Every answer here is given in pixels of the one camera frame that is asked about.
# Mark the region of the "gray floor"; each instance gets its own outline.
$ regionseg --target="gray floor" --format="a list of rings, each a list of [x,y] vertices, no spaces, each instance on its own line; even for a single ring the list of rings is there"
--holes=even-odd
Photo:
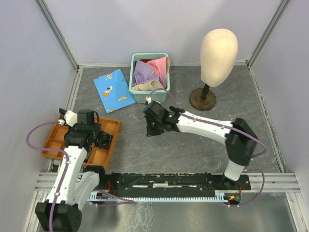
[[[109,171],[134,173],[199,173],[224,171],[228,157],[225,146],[194,134],[165,132],[160,136],[146,137],[143,104],[134,104],[107,114],[93,79],[111,73],[116,68],[84,68],[74,110],[93,109],[100,116],[118,119],[122,129],[114,150]],[[127,80],[129,67],[121,68]],[[246,66],[235,66],[225,82],[212,88],[217,96],[216,106],[208,112],[193,109],[189,103],[191,91],[203,87],[200,67],[171,67],[171,94],[177,106],[193,114],[217,120],[245,119],[259,139],[268,146],[265,155],[256,158],[250,167],[264,172],[279,172],[273,147],[261,112],[249,71]],[[167,98],[166,108],[174,104]]]

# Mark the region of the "cartoon print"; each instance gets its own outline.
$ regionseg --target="cartoon print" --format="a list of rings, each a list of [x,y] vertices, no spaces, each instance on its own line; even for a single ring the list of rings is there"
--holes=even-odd
[[[105,80],[107,81],[107,79],[111,79],[112,78],[112,75],[106,75],[106,78],[105,78]]]
[[[103,93],[103,96],[104,96],[104,97],[107,97],[107,96],[109,95],[109,93],[111,92],[111,90],[112,90],[112,87],[111,87],[111,86],[108,86],[108,87],[107,87],[107,90]]]
[[[120,101],[120,102],[125,102],[126,99],[127,99],[127,96],[123,96],[123,97],[119,98],[118,101]]]

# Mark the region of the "red wire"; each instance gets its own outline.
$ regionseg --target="red wire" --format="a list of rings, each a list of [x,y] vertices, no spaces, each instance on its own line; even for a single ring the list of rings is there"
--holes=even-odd
[[[113,189],[113,194],[115,195],[116,191],[115,191],[113,185],[111,184],[111,182],[110,182],[110,181],[107,181],[106,184],[108,184],[108,193],[111,192],[111,187],[112,187],[112,189]]]
[[[238,194],[240,194],[241,193],[241,183],[239,183],[239,192],[238,192]]]

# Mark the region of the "blue printed cloth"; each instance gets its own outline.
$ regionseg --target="blue printed cloth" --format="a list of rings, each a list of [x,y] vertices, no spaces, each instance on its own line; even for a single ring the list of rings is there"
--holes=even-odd
[[[129,85],[120,69],[108,75],[100,76],[93,82],[107,113],[136,102],[134,96],[129,92]]]

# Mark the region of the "wooden tray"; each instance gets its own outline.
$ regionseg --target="wooden tray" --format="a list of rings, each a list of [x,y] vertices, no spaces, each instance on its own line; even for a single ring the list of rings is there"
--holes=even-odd
[[[110,164],[112,158],[112,152],[115,148],[116,141],[121,128],[121,123],[119,120],[107,119],[100,117],[99,122],[101,123],[101,129],[108,134],[111,134],[112,143],[108,150],[100,149],[91,145],[90,154],[85,159],[86,162],[83,163],[83,166],[87,165],[97,165],[103,166],[106,170]],[[55,124],[52,132],[50,133],[44,148],[60,148],[64,149],[64,135],[68,132],[69,127],[59,124]],[[47,158],[62,160],[63,154],[57,151],[42,151],[41,154]]]

